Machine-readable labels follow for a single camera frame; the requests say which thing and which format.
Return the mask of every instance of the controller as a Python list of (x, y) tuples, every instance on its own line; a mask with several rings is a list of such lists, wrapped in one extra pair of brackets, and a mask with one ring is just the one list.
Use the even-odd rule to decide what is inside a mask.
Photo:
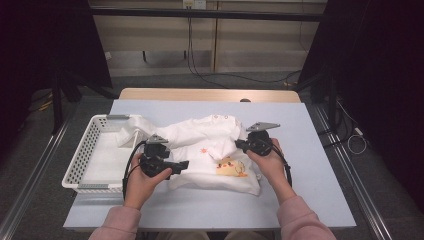
[(272, 151), (273, 144), (266, 129), (279, 126), (279, 124), (274, 123), (257, 122), (246, 129), (246, 131), (250, 131), (247, 140), (238, 139), (235, 141), (236, 147), (242, 149), (244, 153), (251, 150), (260, 156), (267, 156)]
[(181, 174), (182, 170), (188, 168), (189, 161), (178, 163), (164, 161), (165, 158), (169, 158), (170, 154), (170, 150), (161, 144), (165, 142), (168, 141), (157, 135), (153, 135), (146, 141), (144, 154), (141, 155), (140, 158), (140, 167), (141, 170), (143, 170), (143, 172), (149, 177), (154, 177), (167, 168), (172, 169), (171, 175)]

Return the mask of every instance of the gray floor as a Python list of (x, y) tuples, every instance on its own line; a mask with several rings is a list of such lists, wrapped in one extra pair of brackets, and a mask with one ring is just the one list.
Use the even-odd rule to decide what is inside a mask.
[[(271, 81), (285, 77), (288, 72), (238, 74), (256, 80)], [(295, 82), (296, 78), (296, 76), (290, 78), (290, 83)], [(114, 77), (114, 89), (111, 91), (119, 93), (125, 87), (219, 88), (210, 82), (237, 89), (285, 88), (284, 81), (261, 83), (225, 75), (207, 77), (206, 81), (192, 74)], [(108, 113), (112, 101), (96, 95), (89, 89), (82, 88), (81, 91), (84, 97), (80, 103), (68, 103), (66, 99), (63, 99), (65, 112), (71, 112), (75, 108), (75, 115), (70, 120), (68, 130), (56, 149), (52, 161), (47, 166), (47, 171), (41, 178), (40, 185), (32, 196), (32, 201), (22, 216), (13, 239), (86, 239), (89, 236), (89, 233), (76, 233), (62, 228), (73, 202), (73, 192), (64, 189), (60, 182), (91, 116)], [(39, 91), (35, 95), (42, 95), (44, 92)], [(317, 132), (323, 130), (315, 111), (317, 106), (310, 103), (308, 91), (302, 92), (300, 96), (310, 111)], [(36, 108), (42, 103), (43, 100), (34, 102), (32, 108)], [(31, 175), (42, 155), (44, 147), (50, 140), (51, 130), (52, 108), (49, 107), (44, 111), (33, 112), (14, 141), (14, 147), (10, 149), (6, 164), (0, 169), (1, 221), (13, 206), (20, 189), (26, 184), (28, 176)], [(339, 132), (341, 136), (344, 135), (344, 130), (345, 127), (342, 125)], [(323, 145), (329, 143), (325, 134), (321, 135), (321, 140)], [(334, 233), (337, 239), (376, 239), (334, 149), (326, 148), (326, 153), (358, 224), (355, 228), (335, 229)], [(423, 214), (417, 210), (404, 188), (387, 171), (378, 152), (375, 152), (371, 146), (363, 154), (350, 157), (393, 239), (424, 239)]]

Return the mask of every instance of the white plastic basket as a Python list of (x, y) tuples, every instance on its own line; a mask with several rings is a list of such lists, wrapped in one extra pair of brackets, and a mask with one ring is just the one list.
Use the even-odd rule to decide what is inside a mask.
[(122, 192), (128, 158), (142, 136), (137, 132), (127, 147), (117, 147), (116, 134), (135, 115), (93, 116), (62, 180), (78, 193)]

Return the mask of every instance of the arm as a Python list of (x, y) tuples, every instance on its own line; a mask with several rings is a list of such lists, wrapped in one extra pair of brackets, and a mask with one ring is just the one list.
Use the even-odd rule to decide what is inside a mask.
[[(272, 142), (281, 151), (278, 140), (272, 139)], [(277, 217), (282, 239), (335, 239), (333, 233), (291, 188), (284, 174), (283, 162), (274, 151), (262, 157), (248, 150), (247, 155), (259, 166), (277, 196), (280, 204)]]
[(155, 187), (172, 173), (172, 170), (168, 168), (155, 177), (148, 177), (138, 165), (140, 156), (141, 154), (136, 154), (131, 160), (131, 169), (136, 169), (128, 179), (123, 206), (116, 206), (109, 210), (103, 225), (91, 234), (91, 240), (135, 239), (141, 218), (141, 207), (153, 194)]

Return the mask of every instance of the person's left hand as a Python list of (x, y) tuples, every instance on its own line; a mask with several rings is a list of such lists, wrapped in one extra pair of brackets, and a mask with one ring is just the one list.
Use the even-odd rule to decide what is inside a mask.
[[(131, 160), (131, 169), (139, 164), (142, 153), (136, 154)], [(172, 173), (171, 168), (163, 170), (154, 177), (149, 177), (138, 166), (131, 173), (125, 195), (124, 206), (140, 210), (143, 204), (152, 195), (155, 187), (169, 177)]]

